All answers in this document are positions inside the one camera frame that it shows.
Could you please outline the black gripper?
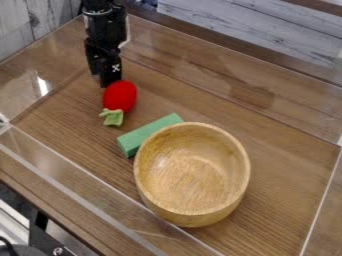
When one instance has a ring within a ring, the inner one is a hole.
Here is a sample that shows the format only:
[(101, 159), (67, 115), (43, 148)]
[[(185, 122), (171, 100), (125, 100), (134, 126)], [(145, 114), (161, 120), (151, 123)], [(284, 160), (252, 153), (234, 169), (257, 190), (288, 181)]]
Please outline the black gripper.
[(115, 0), (82, 0), (82, 14), (86, 23), (86, 57), (93, 75), (99, 74), (101, 86), (106, 88), (122, 79), (122, 58), (109, 56), (121, 52), (126, 7)]

